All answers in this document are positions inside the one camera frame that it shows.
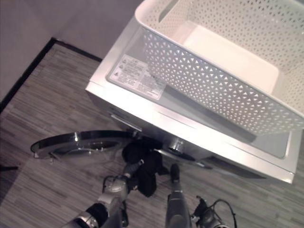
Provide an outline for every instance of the open washer door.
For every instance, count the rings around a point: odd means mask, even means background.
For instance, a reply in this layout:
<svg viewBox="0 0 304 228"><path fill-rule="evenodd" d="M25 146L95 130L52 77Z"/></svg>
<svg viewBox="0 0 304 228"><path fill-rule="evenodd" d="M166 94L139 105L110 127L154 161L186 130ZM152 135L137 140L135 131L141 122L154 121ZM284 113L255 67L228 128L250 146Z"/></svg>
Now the open washer door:
<svg viewBox="0 0 304 228"><path fill-rule="evenodd" d="M74 132L40 140L31 150L37 159L51 158L84 166L113 160L116 152L132 140L131 132Z"/></svg>

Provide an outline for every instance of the sticker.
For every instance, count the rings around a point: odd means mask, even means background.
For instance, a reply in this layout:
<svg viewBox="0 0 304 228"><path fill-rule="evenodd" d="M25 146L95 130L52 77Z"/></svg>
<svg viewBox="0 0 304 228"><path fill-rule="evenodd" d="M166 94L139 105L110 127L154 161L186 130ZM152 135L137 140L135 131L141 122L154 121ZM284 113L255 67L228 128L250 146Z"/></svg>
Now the sticker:
<svg viewBox="0 0 304 228"><path fill-rule="evenodd" d="M128 55L122 57L109 78L156 100L166 87L164 82L150 75L146 63Z"/></svg>

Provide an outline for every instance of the cable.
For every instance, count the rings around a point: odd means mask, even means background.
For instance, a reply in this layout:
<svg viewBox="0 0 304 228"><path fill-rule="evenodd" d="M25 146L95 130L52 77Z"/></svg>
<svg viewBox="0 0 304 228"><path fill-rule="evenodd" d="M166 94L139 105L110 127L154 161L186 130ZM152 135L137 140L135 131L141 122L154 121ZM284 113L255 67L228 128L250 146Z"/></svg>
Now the cable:
<svg viewBox="0 0 304 228"><path fill-rule="evenodd" d="M214 211L214 213L217 215L217 213L215 212L215 205L216 205L217 203L219 203L219 202L224 202L224 203L226 203L226 204L228 205L228 207L229 207L229 209L230 209L230 211L231 211L231 214L232 214L232 216L233 216L234 228L238 228L238 227L237 227L236 214L234 213L232 207L230 206L230 204L229 204L227 201L225 201L225 200L223 200L223 199L218 199L217 201L215 201L215 202L214 202L210 207L208 207L208 208L209 208L209 209L212 209L212 210Z"/></svg>

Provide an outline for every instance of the perforated plastic basket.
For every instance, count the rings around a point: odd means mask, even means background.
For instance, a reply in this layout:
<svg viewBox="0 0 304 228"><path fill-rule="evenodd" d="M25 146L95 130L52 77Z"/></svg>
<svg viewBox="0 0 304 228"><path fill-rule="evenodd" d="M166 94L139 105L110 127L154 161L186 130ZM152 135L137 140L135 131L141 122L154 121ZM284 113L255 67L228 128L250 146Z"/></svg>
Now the perforated plastic basket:
<svg viewBox="0 0 304 228"><path fill-rule="evenodd" d="M256 135L304 128L304 6L293 0L145 0L150 72Z"/></svg>

